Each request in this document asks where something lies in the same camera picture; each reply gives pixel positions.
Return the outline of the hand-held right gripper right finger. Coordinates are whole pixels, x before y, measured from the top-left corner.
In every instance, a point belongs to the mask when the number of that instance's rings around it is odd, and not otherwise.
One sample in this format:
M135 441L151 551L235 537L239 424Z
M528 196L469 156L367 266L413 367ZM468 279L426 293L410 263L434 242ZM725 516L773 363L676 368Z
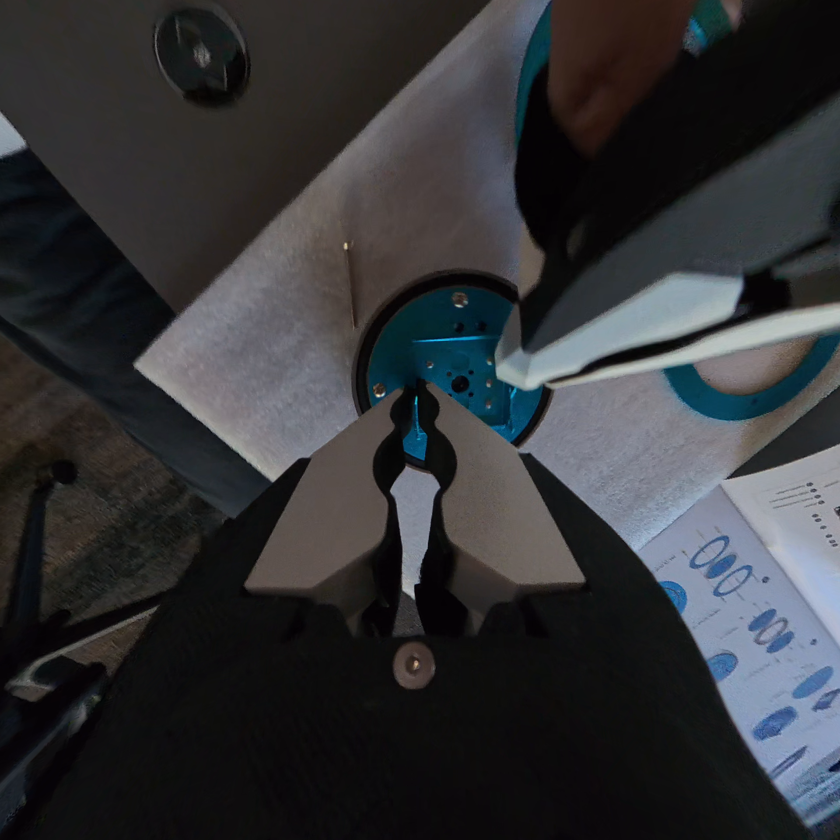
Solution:
M415 586L425 633L476 635L500 604L583 591L585 575L518 450L436 385L418 383L416 411L438 485Z

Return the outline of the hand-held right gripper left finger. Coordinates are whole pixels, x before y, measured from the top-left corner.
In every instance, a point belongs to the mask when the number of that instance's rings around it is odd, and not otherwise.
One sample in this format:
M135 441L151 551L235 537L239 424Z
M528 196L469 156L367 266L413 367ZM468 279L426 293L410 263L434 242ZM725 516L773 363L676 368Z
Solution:
M405 469L399 388L316 451L245 589L339 609L354 634L391 636L403 544L394 484Z

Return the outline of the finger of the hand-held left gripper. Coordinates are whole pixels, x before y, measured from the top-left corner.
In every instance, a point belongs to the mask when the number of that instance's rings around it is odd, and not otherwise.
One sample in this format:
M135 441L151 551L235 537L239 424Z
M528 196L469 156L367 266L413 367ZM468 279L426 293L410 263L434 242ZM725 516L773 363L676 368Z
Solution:
M819 305L777 311L721 324L672 339L616 338L586 329L552 346L551 389L693 364L709 358L838 331L839 307Z
M496 350L501 380L545 385L557 342L603 329L612 337L678 338L737 320L838 306L838 106L802 121L578 271L532 338L523 305Z

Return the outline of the round blue turntable base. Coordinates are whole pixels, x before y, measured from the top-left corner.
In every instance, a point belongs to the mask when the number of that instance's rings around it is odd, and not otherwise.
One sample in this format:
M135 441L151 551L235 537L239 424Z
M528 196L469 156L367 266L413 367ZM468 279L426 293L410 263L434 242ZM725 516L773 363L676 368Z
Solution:
M523 391L497 373L497 345L517 299L507 280L472 270L437 272L398 291L362 333L352 373L357 412L423 380L521 447L550 392Z

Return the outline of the round black desk control panel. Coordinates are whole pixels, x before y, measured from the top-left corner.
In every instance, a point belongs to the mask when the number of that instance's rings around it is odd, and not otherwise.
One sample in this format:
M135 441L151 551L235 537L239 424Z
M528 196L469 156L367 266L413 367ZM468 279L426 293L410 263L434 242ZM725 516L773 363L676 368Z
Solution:
M174 5L154 24L152 45L163 79L202 109L224 109L249 84L250 55L236 19L218 3Z

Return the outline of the person's left hand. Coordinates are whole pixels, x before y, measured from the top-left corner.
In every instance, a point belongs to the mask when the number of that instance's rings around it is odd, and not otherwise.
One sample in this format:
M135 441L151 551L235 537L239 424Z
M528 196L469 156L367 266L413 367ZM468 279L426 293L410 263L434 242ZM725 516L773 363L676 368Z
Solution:
M548 100L556 123L592 159L673 66L692 1L554 1Z

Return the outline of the white printed paper sheet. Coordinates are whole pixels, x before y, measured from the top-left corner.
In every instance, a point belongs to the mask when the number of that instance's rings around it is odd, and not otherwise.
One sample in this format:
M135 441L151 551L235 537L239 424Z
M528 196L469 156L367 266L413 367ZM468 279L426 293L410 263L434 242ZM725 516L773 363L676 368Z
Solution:
M721 487L839 641L839 446Z

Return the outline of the white foam sheet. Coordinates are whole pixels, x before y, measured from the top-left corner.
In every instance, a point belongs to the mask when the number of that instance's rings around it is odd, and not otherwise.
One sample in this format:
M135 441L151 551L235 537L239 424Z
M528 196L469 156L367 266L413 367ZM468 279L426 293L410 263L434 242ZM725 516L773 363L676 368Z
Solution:
M387 299L443 270L518 281L514 102L546 5L491 2L138 359L268 478L356 418L352 362ZM837 353L745 423L692 411L661 373L577 385L554 394L525 450L638 549L788 428L835 445L837 389Z

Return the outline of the long metal screw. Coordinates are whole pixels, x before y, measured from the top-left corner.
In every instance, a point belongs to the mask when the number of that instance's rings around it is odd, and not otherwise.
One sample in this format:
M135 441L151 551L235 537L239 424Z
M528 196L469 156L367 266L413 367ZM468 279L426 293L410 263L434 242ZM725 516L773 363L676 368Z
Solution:
M350 302L351 328L356 330L359 325L358 304L356 295L356 272L354 267L354 242L346 239L343 242L343 261L346 272L348 296Z

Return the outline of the instruction sheet with blue pictures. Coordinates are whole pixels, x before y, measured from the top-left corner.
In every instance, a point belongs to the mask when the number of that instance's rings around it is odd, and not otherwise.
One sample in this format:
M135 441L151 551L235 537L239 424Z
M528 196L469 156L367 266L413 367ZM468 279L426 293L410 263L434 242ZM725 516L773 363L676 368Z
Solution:
M723 489L639 555L753 757L803 823L826 831L839 811L837 642Z

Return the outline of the black office chair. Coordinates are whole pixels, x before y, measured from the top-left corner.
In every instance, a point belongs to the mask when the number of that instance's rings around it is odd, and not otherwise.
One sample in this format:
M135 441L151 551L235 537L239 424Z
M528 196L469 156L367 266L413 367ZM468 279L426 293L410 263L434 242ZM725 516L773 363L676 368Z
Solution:
M41 618L48 502L57 487L76 479L76 466L65 459L38 472L2 621L2 838L48 783L55 761L86 726L107 689L104 664L82 665L69 653L150 616L168 593L73 624L68 611Z

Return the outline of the person's dark trousers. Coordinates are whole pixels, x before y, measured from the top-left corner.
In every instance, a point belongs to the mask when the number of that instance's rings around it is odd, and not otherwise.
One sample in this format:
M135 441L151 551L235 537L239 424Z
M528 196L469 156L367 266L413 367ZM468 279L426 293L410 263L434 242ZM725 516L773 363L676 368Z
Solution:
M31 150L2 157L2 335L235 518L269 480L134 366L174 319Z

